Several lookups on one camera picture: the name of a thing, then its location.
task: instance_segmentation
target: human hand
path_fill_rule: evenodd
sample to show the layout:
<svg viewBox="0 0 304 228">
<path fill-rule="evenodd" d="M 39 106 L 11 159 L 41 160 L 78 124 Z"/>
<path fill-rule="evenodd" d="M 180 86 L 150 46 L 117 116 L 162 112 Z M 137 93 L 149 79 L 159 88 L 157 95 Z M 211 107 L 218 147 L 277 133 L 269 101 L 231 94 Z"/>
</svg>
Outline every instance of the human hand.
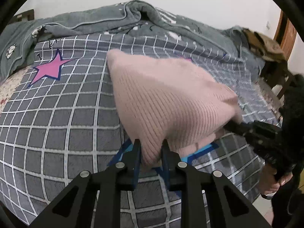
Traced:
<svg viewBox="0 0 304 228">
<path fill-rule="evenodd" d="M 275 180 L 275 174 L 277 170 L 269 164 L 265 164 L 263 166 L 260 181 L 258 184 L 258 189 L 262 195 L 268 195 L 271 193 L 275 193 L 279 190 L 280 186 L 283 186 L 292 178 L 292 173 L 283 176 L 278 182 Z"/>
</svg>

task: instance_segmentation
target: silver screw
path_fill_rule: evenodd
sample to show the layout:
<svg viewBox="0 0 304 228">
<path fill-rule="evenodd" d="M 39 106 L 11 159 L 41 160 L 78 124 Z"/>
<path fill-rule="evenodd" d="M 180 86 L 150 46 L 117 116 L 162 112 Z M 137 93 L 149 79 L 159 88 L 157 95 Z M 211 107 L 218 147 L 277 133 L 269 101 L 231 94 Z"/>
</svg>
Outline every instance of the silver screw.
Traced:
<svg viewBox="0 0 304 228">
<path fill-rule="evenodd" d="M 183 161 L 179 162 L 177 165 L 178 165 L 180 168 L 186 168 L 186 167 L 187 167 L 187 163 L 186 163 L 186 162 L 183 162 Z"/>
<path fill-rule="evenodd" d="M 116 163 L 116 168 L 120 169 L 120 168 L 124 168 L 125 167 L 125 163 L 124 162 L 118 162 Z"/>
<path fill-rule="evenodd" d="M 215 171 L 213 172 L 213 175 L 214 175 L 215 177 L 221 177 L 223 174 L 222 174 L 222 172 L 220 172 L 219 170 L 215 170 Z"/>
<path fill-rule="evenodd" d="M 87 177 L 90 173 L 87 170 L 84 170 L 80 173 L 81 177 Z"/>
</svg>

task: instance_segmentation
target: gray plaid bedsheet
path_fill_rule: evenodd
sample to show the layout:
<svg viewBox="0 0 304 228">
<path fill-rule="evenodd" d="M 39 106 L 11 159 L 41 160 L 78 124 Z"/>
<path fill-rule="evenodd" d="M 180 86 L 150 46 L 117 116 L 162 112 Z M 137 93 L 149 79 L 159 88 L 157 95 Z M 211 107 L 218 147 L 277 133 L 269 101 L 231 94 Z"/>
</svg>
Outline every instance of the gray plaid bedsheet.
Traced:
<svg viewBox="0 0 304 228">
<path fill-rule="evenodd" d="M 105 170 L 125 141 L 106 61 L 113 48 L 157 58 L 191 58 L 237 93 L 244 121 L 277 124 L 251 83 L 246 62 L 224 52 L 125 34 L 66 37 L 54 40 L 52 47 L 38 43 L 33 66 L 50 62 L 57 49 L 72 61 L 62 66 L 59 81 L 42 78 L 28 88 L 36 73 L 29 69 L 0 116 L 0 200 L 27 224 L 82 170 Z M 193 165 L 205 172 L 222 171 L 254 201 L 263 162 L 242 137 L 228 133 L 216 143 L 218 149 Z M 180 227 L 180 201 L 154 170 L 141 172 L 136 190 L 122 192 L 121 227 Z"/>
</svg>

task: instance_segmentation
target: wooden door frame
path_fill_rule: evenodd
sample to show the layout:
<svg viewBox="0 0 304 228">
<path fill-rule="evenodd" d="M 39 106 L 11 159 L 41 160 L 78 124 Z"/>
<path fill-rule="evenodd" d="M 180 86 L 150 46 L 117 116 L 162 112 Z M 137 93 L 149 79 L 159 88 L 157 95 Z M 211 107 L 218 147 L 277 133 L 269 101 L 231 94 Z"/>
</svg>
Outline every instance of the wooden door frame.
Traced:
<svg viewBox="0 0 304 228">
<path fill-rule="evenodd" d="M 274 40 L 279 43 L 287 61 L 295 44 L 296 36 L 296 29 L 288 19 L 287 15 L 281 10 L 280 19 L 274 36 Z"/>
</svg>

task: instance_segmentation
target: bed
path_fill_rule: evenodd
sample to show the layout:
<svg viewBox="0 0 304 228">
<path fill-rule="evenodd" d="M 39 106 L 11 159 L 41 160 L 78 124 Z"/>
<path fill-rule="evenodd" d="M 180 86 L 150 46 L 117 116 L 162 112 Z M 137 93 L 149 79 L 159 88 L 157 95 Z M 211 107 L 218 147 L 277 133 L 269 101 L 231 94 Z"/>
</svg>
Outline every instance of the bed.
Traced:
<svg viewBox="0 0 304 228">
<path fill-rule="evenodd" d="M 79 23 L 84 14 L 71 13 L 73 20 L 60 23 L 63 15 L 34 20 L 23 24 L 27 30 L 15 38 L 5 34 L 9 40 L 2 52 L 14 41 L 19 44 L 11 58 L 2 53 L 2 87 L 18 66 L 30 67 L 16 73 L 15 89 L 0 115 L 0 200 L 26 224 L 82 170 L 105 170 L 128 138 L 107 68 L 106 53 L 113 48 L 191 59 L 238 95 L 245 122 L 278 124 L 253 84 L 263 62 L 255 61 L 241 43 L 239 28 L 220 31 L 142 1 L 96 9 L 91 14 L 99 20 Z M 30 85 L 34 67 L 52 61 L 57 51 L 71 60 L 58 78 L 43 77 Z M 218 148 L 192 165 L 205 172 L 220 170 L 253 202 L 263 160 L 232 133 L 215 143 Z M 122 193 L 121 227 L 180 227 L 180 201 L 180 193 L 166 191 L 156 170 L 142 171 L 136 190 Z"/>
</svg>

